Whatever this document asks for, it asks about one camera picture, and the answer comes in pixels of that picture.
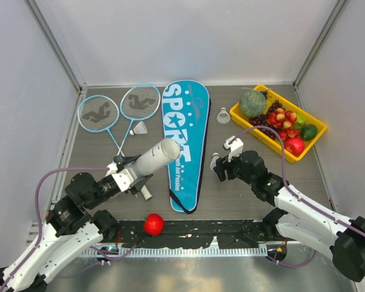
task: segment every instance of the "shuttlecock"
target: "shuttlecock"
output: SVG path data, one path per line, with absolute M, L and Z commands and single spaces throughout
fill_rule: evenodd
M 214 167 L 217 166 L 217 160 L 219 157 L 220 157 L 219 154 L 216 152 L 212 155 L 212 160 L 211 163 L 209 164 L 209 169 L 211 169 L 212 171 L 214 170 Z
M 228 123 L 231 118 L 229 113 L 227 112 L 226 108 L 221 108 L 220 112 L 218 113 L 217 120 L 219 123 Z
M 139 122 L 132 130 L 130 130 L 130 135 L 147 134 L 147 128 L 145 123 Z

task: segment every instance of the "fruit basket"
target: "fruit basket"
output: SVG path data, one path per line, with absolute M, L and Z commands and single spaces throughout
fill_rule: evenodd
M 254 90 L 258 90 L 258 91 L 262 91 L 262 90 L 266 90 L 266 89 L 269 89 L 269 88 L 267 88 L 265 85 L 262 85 L 262 84 L 257 85 L 254 88 Z M 302 110 L 298 106 L 289 102 L 287 99 L 283 98 L 279 94 L 275 93 L 273 90 L 267 90 L 267 91 L 268 91 L 268 93 L 266 95 L 267 105 L 266 105 L 264 114 L 266 114 L 268 112 L 270 106 L 275 102 L 275 100 L 278 100 L 286 110 L 290 110 L 298 115 L 303 116 L 306 124 L 315 125 L 316 128 L 318 129 L 316 136 L 312 140 L 304 141 L 305 148 L 301 154 L 294 155 L 291 152 L 289 152 L 288 150 L 285 150 L 285 159 L 287 161 L 289 161 L 289 162 L 300 161 L 304 157 L 304 155 L 312 148 L 312 146 L 315 144 L 315 142 L 322 136 L 322 134 L 327 129 L 327 125 L 325 123 L 321 122 L 320 120 L 318 120 L 317 118 L 313 117 L 311 114 Z M 240 125 L 242 128 L 247 129 L 247 128 L 253 127 L 251 125 L 251 123 L 249 122 L 249 118 L 246 117 L 242 113 L 242 111 L 239 107 L 239 102 L 230 109 L 230 115 L 231 115 L 231 119 L 235 123 Z M 272 148 L 275 152 L 277 152 L 278 154 L 281 155 L 281 144 L 278 139 L 272 140 L 269 136 L 262 133 L 258 129 L 254 129 L 254 130 L 250 131 L 250 133 L 253 136 L 255 136 L 256 138 L 258 138 L 259 140 L 261 140 L 263 143 L 265 143 L 267 146 Z

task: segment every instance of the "racket cover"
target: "racket cover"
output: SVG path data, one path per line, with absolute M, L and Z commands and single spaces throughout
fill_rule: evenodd
M 170 204 L 173 210 L 196 211 L 210 111 L 207 89 L 193 80 L 169 84 L 162 93 L 164 137 L 180 146 L 179 159 L 168 165 Z

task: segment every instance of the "avocado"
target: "avocado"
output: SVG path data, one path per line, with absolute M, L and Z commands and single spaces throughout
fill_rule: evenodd
M 300 138 L 304 141 L 312 140 L 316 137 L 318 133 L 318 128 L 315 125 L 306 125 L 300 131 Z

